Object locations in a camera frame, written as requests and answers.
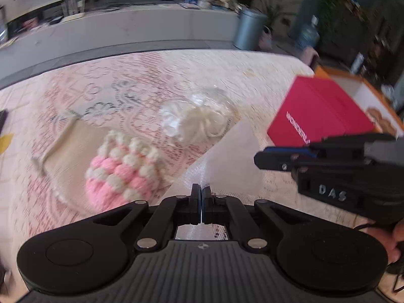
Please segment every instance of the green plant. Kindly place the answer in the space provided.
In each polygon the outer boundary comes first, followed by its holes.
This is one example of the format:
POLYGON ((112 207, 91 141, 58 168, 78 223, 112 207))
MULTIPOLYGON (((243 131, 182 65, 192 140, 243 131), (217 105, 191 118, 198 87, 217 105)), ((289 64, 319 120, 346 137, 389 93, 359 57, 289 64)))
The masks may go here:
POLYGON ((268 20, 265 25, 271 30, 273 29, 275 22, 279 18, 296 15, 296 12, 284 11, 286 7, 290 7, 300 3, 299 1, 284 2, 285 0, 277 0, 276 2, 274 2, 273 0, 259 1, 261 3, 261 8, 256 9, 268 16, 268 20))
POLYGON ((333 29, 333 20, 337 17, 341 7, 348 0, 321 0, 319 9, 318 31, 321 36, 328 34, 333 29))

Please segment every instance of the trash can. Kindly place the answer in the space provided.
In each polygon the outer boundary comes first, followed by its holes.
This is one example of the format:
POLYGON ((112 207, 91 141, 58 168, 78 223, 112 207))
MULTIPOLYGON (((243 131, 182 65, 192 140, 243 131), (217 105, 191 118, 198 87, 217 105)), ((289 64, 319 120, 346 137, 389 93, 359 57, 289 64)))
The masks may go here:
POLYGON ((256 50, 267 19, 267 15, 259 11, 244 8, 233 45, 240 50, 256 50))

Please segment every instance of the plastic bag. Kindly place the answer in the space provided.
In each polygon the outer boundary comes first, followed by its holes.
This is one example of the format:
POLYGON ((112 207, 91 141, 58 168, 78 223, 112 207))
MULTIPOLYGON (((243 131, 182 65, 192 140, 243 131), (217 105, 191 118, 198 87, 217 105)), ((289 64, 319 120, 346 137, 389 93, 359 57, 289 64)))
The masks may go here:
MULTIPOLYGON (((253 205, 263 198, 263 171, 254 164, 259 144, 247 119, 239 121, 215 146, 196 160, 161 198, 190 195, 193 183, 211 186, 214 194, 234 196, 243 204, 253 205)), ((222 226, 199 224, 178 227, 177 239, 225 239, 222 226)))
POLYGON ((161 127, 171 144, 183 148, 220 137, 230 127, 234 107, 223 90, 205 89, 163 104, 161 127))

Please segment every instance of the beige cloth bag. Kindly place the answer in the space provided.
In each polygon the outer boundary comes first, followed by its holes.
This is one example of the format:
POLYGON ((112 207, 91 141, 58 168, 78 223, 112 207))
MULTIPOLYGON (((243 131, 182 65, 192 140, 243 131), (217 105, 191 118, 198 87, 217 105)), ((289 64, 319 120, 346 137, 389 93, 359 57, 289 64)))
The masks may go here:
POLYGON ((96 214, 85 194, 85 174, 109 128, 72 119, 45 154, 35 162, 52 183, 57 198, 83 216, 96 214))

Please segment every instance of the finger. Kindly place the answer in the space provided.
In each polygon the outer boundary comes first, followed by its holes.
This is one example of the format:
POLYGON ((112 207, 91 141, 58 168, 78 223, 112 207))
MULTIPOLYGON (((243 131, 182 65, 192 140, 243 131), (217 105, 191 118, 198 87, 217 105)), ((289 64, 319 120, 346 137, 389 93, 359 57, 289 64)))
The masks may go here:
POLYGON ((404 223, 400 222, 393 230, 393 238, 397 242, 404 242, 404 223))
POLYGON ((389 264, 397 262, 401 257, 401 251, 398 248, 387 251, 387 256, 389 257, 389 264))
POLYGON ((387 252, 392 251, 397 246, 397 241, 393 238, 392 234, 385 230, 369 228, 367 233, 381 242, 387 252))

